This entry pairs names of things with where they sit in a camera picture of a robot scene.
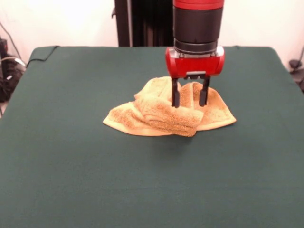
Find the green tablecloth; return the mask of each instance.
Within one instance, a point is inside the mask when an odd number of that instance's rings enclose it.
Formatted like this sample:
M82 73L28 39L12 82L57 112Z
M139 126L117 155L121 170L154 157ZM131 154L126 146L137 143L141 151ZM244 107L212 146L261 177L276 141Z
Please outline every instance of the green tablecloth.
M274 50L225 50L237 123L184 138L102 124L165 48L36 49L0 121L0 227L304 227L304 96Z

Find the crumpled yellow towel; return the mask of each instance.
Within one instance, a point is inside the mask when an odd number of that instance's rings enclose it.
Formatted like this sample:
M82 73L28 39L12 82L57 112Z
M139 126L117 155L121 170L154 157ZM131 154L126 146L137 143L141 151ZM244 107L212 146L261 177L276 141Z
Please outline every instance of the crumpled yellow towel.
M218 92L208 91L207 105L199 105L203 85L178 83L179 108L172 107L171 77L157 77L148 81L134 95L135 100L112 109L103 123L124 133L140 136L177 134L192 137L197 131L212 130L236 122Z

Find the black cylindrical robot wrist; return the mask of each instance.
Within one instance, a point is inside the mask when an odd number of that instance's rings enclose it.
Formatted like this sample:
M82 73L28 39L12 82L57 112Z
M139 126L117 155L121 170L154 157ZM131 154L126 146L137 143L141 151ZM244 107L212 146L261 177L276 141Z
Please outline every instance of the black cylindrical robot wrist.
M223 8L209 10L173 7L174 46L179 52L201 55L216 50Z

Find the white wall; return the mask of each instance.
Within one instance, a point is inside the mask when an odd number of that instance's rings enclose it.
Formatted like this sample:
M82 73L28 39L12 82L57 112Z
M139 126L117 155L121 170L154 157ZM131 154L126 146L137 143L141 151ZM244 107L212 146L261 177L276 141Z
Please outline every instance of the white wall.
M0 0L0 20L25 61L40 46L117 46L114 0L77 2ZM303 0L226 0L220 43L271 46L287 67L304 45L303 10Z
M41 46L118 46L113 8L114 0L0 0L0 20L28 61Z
M273 47L288 67L304 45L304 1L226 0L220 43Z

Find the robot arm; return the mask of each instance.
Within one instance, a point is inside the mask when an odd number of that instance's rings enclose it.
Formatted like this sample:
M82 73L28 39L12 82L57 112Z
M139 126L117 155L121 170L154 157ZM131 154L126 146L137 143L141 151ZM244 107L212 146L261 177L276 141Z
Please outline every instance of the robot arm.
M224 0L173 0L174 47L166 50L172 106L179 107L179 78L204 79L199 104L207 104L210 77L221 73L225 51L218 46Z

